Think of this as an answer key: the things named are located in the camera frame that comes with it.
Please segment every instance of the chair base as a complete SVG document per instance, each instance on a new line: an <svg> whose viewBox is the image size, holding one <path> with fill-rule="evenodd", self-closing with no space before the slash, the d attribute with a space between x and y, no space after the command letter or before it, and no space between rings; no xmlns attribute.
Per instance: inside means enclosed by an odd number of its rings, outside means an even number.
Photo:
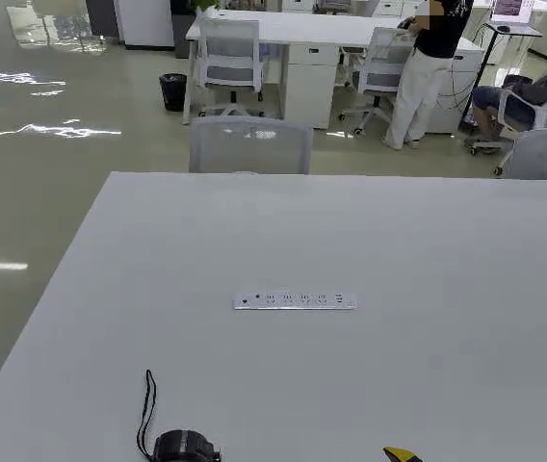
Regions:
<svg viewBox="0 0 547 462"><path fill-rule="evenodd" d="M344 120L348 114L363 114L359 124L353 129L355 135L361 135L366 128L366 124L373 117L378 117L387 123L391 123L391 114L383 110L380 106L380 96L375 96L372 106L361 106L359 108L350 108L343 111L339 116L339 120Z"/></svg>
<svg viewBox="0 0 547 462"><path fill-rule="evenodd" d="M263 102L263 93L258 91L258 102ZM207 113L219 113L217 116L230 116L236 114L237 116L249 116L246 106L237 103L237 92L231 92L231 102L227 104L214 104L212 106L205 106L198 111L199 117L207 116ZM264 111L258 111L259 117L264 117Z"/></svg>
<svg viewBox="0 0 547 462"><path fill-rule="evenodd" d="M502 151L511 147L513 140L499 138L496 141L475 141L470 146L466 146L471 156L476 156L481 151Z"/></svg>
<svg viewBox="0 0 547 462"><path fill-rule="evenodd" d="M231 116L232 114L235 114L237 116L249 116L246 107L237 103L214 104L213 106L205 106L198 111L198 116L205 117L208 115L208 113L214 113L216 114L216 116Z"/></svg>

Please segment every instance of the white cabinet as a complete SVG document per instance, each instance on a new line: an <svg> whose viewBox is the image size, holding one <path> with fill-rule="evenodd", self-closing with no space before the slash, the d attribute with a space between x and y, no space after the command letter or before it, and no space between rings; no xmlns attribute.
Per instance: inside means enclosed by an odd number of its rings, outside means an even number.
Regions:
<svg viewBox="0 0 547 462"><path fill-rule="evenodd" d="M282 0L283 13L312 13L314 0Z"/></svg>
<svg viewBox="0 0 547 462"><path fill-rule="evenodd" d="M338 47L290 45L282 60L282 117L313 128L327 128Z"/></svg>
<svg viewBox="0 0 547 462"><path fill-rule="evenodd" d="M378 3L374 16L398 16L401 18L415 15L421 0L390 0Z"/></svg>
<svg viewBox="0 0 547 462"><path fill-rule="evenodd" d="M440 89L428 133L455 133L481 65L481 50L457 51L452 70Z"/></svg>

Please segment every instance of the yellow object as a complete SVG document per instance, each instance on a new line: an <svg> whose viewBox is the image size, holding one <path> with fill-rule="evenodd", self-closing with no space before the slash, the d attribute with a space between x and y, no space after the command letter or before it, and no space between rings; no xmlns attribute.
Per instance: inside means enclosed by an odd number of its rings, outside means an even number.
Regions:
<svg viewBox="0 0 547 462"><path fill-rule="evenodd" d="M382 450L385 451L391 462L421 462L421 459L408 449L386 447Z"/></svg>

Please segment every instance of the computer monitor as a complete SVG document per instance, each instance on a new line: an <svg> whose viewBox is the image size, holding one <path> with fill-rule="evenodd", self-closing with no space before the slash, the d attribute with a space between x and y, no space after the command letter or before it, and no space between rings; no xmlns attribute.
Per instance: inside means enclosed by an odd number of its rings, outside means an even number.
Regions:
<svg viewBox="0 0 547 462"><path fill-rule="evenodd" d="M534 0L496 0L492 21L528 24L531 22L533 3Z"/></svg>

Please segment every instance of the black shirt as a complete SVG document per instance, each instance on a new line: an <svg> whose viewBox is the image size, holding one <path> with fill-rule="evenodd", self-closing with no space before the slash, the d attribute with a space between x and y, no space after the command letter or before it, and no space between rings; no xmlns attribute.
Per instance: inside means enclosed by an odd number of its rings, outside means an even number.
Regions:
<svg viewBox="0 0 547 462"><path fill-rule="evenodd" d="M415 47L433 58L452 58L473 9L473 0L441 0L445 14L430 17L430 29L422 30Z"/></svg>

